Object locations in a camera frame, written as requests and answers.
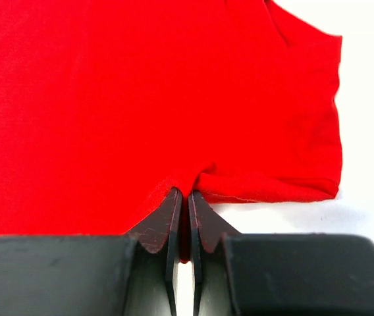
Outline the red t-shirt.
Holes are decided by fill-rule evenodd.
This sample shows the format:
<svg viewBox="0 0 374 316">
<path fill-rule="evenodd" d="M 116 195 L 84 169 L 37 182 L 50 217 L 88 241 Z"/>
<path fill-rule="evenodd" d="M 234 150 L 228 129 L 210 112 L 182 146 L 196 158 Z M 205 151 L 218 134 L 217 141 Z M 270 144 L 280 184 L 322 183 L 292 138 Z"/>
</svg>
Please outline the red t-shirt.
<svg viewBox="0 0 374 316">
<path fill-rule="evenodd" d="M 274 1 L 0 1 L 0 235 L 335 198 L 341 45 Z"/>
</svg>

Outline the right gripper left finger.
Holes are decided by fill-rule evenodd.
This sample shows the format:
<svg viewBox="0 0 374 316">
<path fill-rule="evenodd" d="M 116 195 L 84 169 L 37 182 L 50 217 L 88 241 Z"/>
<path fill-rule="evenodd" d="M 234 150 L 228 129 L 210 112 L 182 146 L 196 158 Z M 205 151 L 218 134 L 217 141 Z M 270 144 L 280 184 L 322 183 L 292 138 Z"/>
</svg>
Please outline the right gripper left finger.
<svg viewBox="0 0 374 316">
<path fill-rule="evenodd" d="M 120 236 L 0 236 L 0 315 L 175 315 L 182 199 Z"/>
</svg>

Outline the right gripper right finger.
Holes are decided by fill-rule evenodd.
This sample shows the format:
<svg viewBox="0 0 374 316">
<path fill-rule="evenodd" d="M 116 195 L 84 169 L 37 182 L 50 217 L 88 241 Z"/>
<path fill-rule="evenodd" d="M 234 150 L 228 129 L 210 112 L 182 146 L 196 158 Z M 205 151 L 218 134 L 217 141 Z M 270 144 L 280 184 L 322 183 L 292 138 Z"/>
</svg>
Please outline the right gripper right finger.
<svg viewBox="0 0 374 316">
<path fill-rule="evenodd" d="M 374 315 L 374 243 L 350 234 L 242 234 L 188 198 L 194 315 Z"/>
</svg>

